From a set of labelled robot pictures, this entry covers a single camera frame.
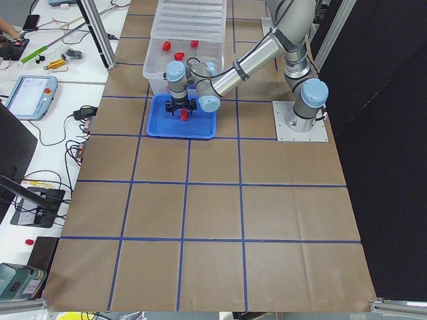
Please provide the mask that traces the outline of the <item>person hand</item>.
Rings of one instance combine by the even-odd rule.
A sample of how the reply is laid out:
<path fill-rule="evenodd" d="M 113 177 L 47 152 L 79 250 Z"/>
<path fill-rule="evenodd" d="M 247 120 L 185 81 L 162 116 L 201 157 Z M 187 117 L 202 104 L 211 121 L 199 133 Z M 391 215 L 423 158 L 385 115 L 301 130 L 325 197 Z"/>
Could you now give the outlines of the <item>person hand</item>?
<path fill-rule="evenodd" d="M 6 20 L 4 20 L 2 17 L 0 17 L 0 30 L 2 33 L 6 33 L 10 35 L 13 39 L 19 38 L 19 32 L 12 26 L 10 23 L 8 23 Z"/>

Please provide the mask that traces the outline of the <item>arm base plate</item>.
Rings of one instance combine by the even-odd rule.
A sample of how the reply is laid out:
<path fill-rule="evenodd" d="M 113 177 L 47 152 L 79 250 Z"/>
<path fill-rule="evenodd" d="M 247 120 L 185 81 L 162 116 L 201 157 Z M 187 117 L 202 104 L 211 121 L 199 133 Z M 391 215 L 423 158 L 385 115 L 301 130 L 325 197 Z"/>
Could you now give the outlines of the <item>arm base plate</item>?
<path fill-rule="evenodd" d="M 267 40 L 274 40 L 275 39 L 274 31 L 276 30 L 276 28 L 274 27 L 272 18 L 262 17 L 261 26 L 262 26 L 263 39 L 260 41 L 260 43 L 263 43 Z"/>
<path fill-rule="evenodd" d="M 294 113 L 294 101 L 272 101 L 276 137 L 279 142 L 327 143 L 328 134 L 322 112 L 313 119 Z"/>

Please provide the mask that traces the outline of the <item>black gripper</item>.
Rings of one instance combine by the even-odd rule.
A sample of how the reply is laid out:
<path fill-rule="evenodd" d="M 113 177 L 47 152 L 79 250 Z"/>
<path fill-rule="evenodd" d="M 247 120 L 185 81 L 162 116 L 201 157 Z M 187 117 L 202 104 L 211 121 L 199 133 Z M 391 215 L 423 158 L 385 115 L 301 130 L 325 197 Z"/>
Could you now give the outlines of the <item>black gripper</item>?
<path fill-rule="evenodd" d="M 171 113 L 172 117 L 178 109 L 187 109 L 187 118 L 193 117 L 193 111 L 197 110 L 197 103 L 195 99 L 189 99 L 188 95 L 182 98 L 171 97 L 170 100 L 165 101 L 165 111 Z"/>

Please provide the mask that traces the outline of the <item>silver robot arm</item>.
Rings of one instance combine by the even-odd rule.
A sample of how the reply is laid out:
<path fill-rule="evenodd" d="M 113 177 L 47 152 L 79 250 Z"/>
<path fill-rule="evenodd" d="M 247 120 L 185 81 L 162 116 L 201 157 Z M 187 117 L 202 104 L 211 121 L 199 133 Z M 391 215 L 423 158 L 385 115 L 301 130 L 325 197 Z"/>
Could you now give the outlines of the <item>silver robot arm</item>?
<path fill-rule="evenodd" d="M 328 98 L 328 86 L 314 77 L 308 61 L 306 35 L 315 17 L 316 3 L 312 0 L 266 1 L 273 25 L 263 39 L 243 57 L 214 74 L 205 61 L 189 58 L 185 63 L 171 61 L 165 78 L 171 97 L 165 103 L 168 113 L 178 109 L 211 113 L 220 108 L 220 99 L 247 81 L 253 74 L 279 55 L 286 60 L 284 78 L 296 101 L 285 116 L 293 131 L 310 131 L 317 121 L 318 111 Z"/>

